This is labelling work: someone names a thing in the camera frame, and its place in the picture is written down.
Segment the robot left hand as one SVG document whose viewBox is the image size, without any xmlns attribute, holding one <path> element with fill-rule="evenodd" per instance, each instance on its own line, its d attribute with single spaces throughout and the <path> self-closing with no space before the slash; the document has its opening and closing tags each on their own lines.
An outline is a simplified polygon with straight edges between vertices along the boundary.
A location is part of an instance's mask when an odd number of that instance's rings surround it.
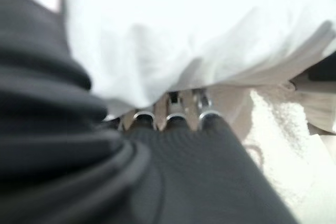
<svg viewBox="0 0 336 224">
<path fill-rule="evenodd" d="M 61 17 L 1 0 L 1 223 L 295 223 L 224 119 L 106 122 Z"/>
</svg>

